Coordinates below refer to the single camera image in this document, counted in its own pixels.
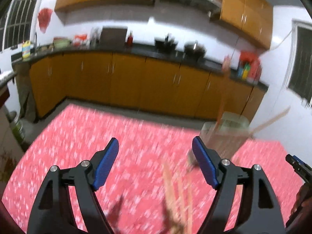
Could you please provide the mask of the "right hand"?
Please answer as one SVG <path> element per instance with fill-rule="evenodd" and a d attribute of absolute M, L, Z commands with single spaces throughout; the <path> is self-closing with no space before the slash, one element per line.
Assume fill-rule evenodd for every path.
<path fill-rule="evenodd" d="M 311 210 L 311 198 L 303 201 L 305 194 L 309 191 L 309 188 L 310 187 L 307 184 L 303 184 L 300 187 L 299 191 L 296 194 L 296 202 L 291 209 L 291 215 L 293 215 L 297 211 L 299 206 L 302 206 L 302 209 L 308 212 Z"/>

